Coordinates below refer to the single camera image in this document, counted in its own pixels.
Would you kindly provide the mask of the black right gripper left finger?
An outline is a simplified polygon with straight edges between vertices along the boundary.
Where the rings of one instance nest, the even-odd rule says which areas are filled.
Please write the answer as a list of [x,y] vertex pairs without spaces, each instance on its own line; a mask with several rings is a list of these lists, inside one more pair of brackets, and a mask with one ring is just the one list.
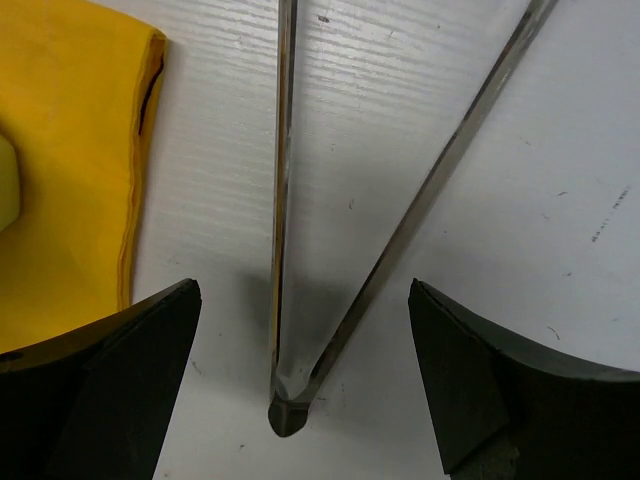
[[150,479],[201,292],[184,279],[109,317],[1,354],[4,479]]

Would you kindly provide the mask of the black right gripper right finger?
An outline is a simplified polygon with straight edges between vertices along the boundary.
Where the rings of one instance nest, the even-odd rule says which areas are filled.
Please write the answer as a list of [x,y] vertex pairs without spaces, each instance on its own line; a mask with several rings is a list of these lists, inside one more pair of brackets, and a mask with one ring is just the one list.
[[449,477],[638,477],[637,372],[532,341],[420,280],[408,305]]

